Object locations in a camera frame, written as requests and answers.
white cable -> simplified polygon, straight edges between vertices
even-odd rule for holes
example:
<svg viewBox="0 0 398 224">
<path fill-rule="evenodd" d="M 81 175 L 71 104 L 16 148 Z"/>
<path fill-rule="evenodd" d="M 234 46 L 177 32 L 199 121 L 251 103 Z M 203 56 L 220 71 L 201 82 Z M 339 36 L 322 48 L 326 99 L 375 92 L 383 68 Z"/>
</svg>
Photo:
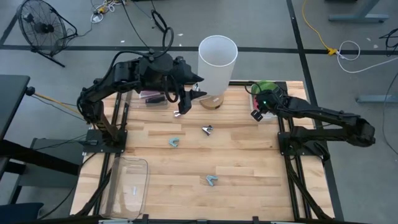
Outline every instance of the white cable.
<svg viewBox="0 0 398 224">
<path fill-rule="evenodd" d="M 99 5 L 99 6 L 97 6 L 97 7 L 95 8 L 94 12 L 92 13 L 91 19 L 90 19 L 91 23 L 96 24 L 96 23 L 101 22 L 101 21 L 104 19 L 103 13 L 98 13 L 97 15 L 94 14 L 95 12 L 98 11 L 98 9 L 100 9 L 100 8 L 102 8 L 102 7 L 105 7 L 106 9 L 108 9 L 108 11 L 114 12 L 114 6 L 117 6 L 117 5 L 121 5 L 121 3 L 115 3 L 114 1 L 112 1 L 112 2 L 109 3 L 109 1 L 104 0 L 104 3 L 102 3 L 102 4 Z"/>
<path fill-rule="evenodd" d="M 94 12 L 91 14 L 91 19 L 90 19 L 90 21 L 91 21 L 92 24 L 99 23 L 99 22 L 101 22 L 101 21 L 104 19 L 104 15 L 102 15 L 102 13 L 99 13 L 99 14 L 97 14 L 97 15 L 95 15 L 94 13 L 95 13 L 99 8 L 103 7 L 105 4 L 102 4 L 102 5 L 97 6 L 97 7 L 95 8 Z M 95 21 L 95 20 L 94 20 L 94 16 L 97 16 L 99 20 L 98 20 L 98 21 Z"/>
<path fill-rule="evenodd" d="M 356 45 L 356 46 L 358 47 L 358 55 L 357 55 L 355 58 L 346 58 L 346 57 L 344 57 L 343 55 L 340 54 L 341 48 L 343 47 L 343 45 L 344 45 L 345 43 L 352 43 L 352 44 L 354 44 L 354 45 Z M 364 68 L 364 69 L 362 69 L 362 70 L 358 70 L 358 71 L 348 71 L 348 70 L 346 70 L 345 68 L 343 68 L 343 66 L 342 66 L 341 63 L 340 63 L 339 58 L 344 59 L 344 60 L 349 60 L 349 61 L 354 61 L 354 60 L 358 59 L 359 56 L 361 55 L 361 48 L 359 47 L 359 45 L 358 45 L 356 42 L 353 42 L 353 41 L 351 41 L 351 40 L 346 40 L 346 41 L 344 41 L 343 43 L 341 43 L 340 48 L 338 49 L 338 51 L 337 51 L 336 54 L 337 54 L 337 62 L 338 62 L 338 65 L 340 65 L 340 68 L 343 69 L 345 72 L 348 72 L 348 73 L 351 73 L 351 74 L 363 72 L 363 71 L 366 71 L 366 70 L 368 70 L 368 69 L 370 69 L 370 68 L 374 68 L 374 67 L 379 66 L 379 65 L 384 65 L 385 63 L 389 63 L 389 62 L 392 62 L 393 60 L 397 60 L 397 59 L 398 59 L 398 57 L 396 57 L 396 58 L 390 59 L 390 60 L 388 60 L 388 61 L 385 61 L 385 62 L 381 62 L 381 63 L 375 64 L 375 65 L 372 65 L 372 66 L 370 66 L 370 67 L 368 67 L 368 68 Z"/>
</svg>

black desk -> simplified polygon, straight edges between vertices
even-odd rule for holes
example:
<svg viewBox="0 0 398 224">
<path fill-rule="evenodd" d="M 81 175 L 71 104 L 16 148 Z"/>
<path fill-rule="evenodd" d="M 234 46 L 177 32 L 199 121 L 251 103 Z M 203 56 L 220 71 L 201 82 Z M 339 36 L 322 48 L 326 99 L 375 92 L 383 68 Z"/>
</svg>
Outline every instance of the black desk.
<svg viewBox="0 0 398 224">
<path fill-rule="evenodd" d="M 0 75 L 0 141 L 4 139 L 8 127 L 25 95 L 30 77 L 25 75 Z M 22 174 L 24 166 L 9 163 L 8 157 L 0 158 L 0 179 L 4 172 Z"/>
<path fill-rule="evenodd" d="M 41 153 L 4 139 L 8 127 L 25 95 L 30 78 L 23 75 L 0 75 L 0 180 L 4 172 L 23 174 L 25 164 L 10 162 L 10 159 L 78 175 L 79 165 Z"/>
</svg>

fan stand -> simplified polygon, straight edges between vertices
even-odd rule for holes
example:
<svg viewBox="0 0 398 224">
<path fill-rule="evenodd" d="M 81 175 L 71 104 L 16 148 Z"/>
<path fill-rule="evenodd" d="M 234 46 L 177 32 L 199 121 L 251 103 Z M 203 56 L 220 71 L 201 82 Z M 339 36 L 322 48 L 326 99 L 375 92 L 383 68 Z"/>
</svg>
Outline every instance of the fan stand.
<svg viewBox="0 0 398 224">
<path fill-rule="evenodd" d="M 54 63 L 56 63 L 58 65 L 60 65 L 62 68 L 65 68 L 64 64 L 62 64 L 61 62 L 55 60 L 53 57 L 50 57 L 48 55 L 43 54 L 41 51 L 37 50 L 37 48 L 35 48 L 35 47 L 32 47 L 32 49 L 30 51 L 33 52 L 33 53 L 38 53 L 39 55 L 49 59 L 50 61 L 52 61 L 52 62 L 54 62 Z"/>
<path fill-rule="evenodd" d="M 74 30 L 75 30 L 74 33 L 72 33 L 72 34 L 70 34 L 70 35 L 68 35 L 68 36 L 66 36 L 66 37 L 64 37 L 64 38 L 62 38 L 62 39 L 69 39 L 69 38 L 71 38 L 71 37 L 73 38 L 73 37 L 78 36 L 78 34 L 77 34 L 77 28 L 76 28 L 73 24 L 71 24 L 71 23 L 70 23 L 69 21 L 67 21 L 64 17 L 62 17 L 55 9 L 52 9 L 52 12 L 53 12 L 53 13 L 56 13 L 57 16 L 59 16 L 63 21 L 65 21 L 65 22 L 67 22 L 69 25 L 71 25 L 71 26 L 74 28 Z M 64 64 L 62 64 L 61 62 L 59 62 L 59 61 L 57 61 L 57 60 L 55 60 L 55 59 L 53 58 L 53 56 L 54 56 L 55 54 L 53 54 L 53 55 L 51 55 L 51 56 L 48 56 L 48 55 L 43 54 L 41 51 L 37 50 L 36 47 L 33 47 L 33 46 L 31 46 L 31 47 L 32 47 L 32 49 L 30 50 L 31 52 L 33 52 L 33 53 L 38 53 L 39 55 L 41 55 L 41 56 L 43 56 L 43 57 L 49 59 L 50 61 L 52 61 L 52 62 L 54 62 L 54 63 L 60 65 L 61 67 L 65 68 L 65 65 L 64 65 Z"/>
</svg>

wooden tabletop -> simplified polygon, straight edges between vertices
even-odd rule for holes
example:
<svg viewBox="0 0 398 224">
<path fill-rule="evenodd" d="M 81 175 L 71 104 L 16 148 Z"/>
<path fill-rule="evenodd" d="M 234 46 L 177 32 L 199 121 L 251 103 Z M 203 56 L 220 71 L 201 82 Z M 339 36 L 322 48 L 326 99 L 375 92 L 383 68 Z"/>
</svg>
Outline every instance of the wooden tabletop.
<svg viewBox="0 0 398 224">
<path fill-rule="evenodd" d="M 287 82 L 287 86 L 289 95 L 306 99 L 302 82 Z M 252 220 L 258 216 L 260 220 L 294 220 L 284 158 L 277 142 L 277 119 L 255 121 L 243 86 L 230 86 L 224 96 L 217 110 L 206 110 L 194 101 L 186 115 L 174 118 L 176 103 L 167 109 L 146 108 L 134 92 L 122 157 L 148 162 L 144 213 L 150 219 Z M 112 95 L 104 100 L 108 119 L 115 98 Z M 311 119 L 294 119 L 294 123 L 313 128 Z M 207 136 L 201 128 L 209 124 L 214 130 Z M 169 144 L 170 138 L 180 139 L 178 147 Z M 102 162 L 103 154 L 98 154 L 82 168 L 71 214 L 78 212 L 96 190 Z M 302 165 L 308 191 L 323 211 L 334 217 L 321 160 L 303 156 Z M 214 187 L 206 181 L 207 175 L 218 176 Z M 296 192 L 303 217 L 301 195 Z M 122 207 L 128 206 L 129 197 L 122 201 Z"/>
</svg>

clamp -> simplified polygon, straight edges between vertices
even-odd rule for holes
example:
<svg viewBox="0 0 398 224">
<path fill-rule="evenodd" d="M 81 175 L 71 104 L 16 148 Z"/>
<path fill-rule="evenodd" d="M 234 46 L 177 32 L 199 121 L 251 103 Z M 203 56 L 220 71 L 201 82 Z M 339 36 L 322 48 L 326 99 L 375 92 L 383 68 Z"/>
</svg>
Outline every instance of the clamp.
<svg viewBox="0 0 398 224">
<path fill-rule="evenodd" d="M 211 132 L 209 132 L 209 130 L 213 130 L 213 127 L 211 125 L 209 126 L 205 126 L 202 128 L 202 130 L 207 134 L 207 136 L 209 136 L 211 134 Z"/>
<path fill-rule="evenodd" d="M 180 141 L 179 138 L 172 138 L 172 139 L 169 140 L 169 144 L 174 146 L 174 147 L 177 147 L 179 141 Z"/>
<path fill-rule="evenodd" d="M 212 180 L 218 180 L 217 176 L 213 176 L 213 175 L 207 175 L 206 176 L 206 180 L 209 183 L 210 186 L 214 186 L 214 183 L 212 182 Z"/>
</svg>

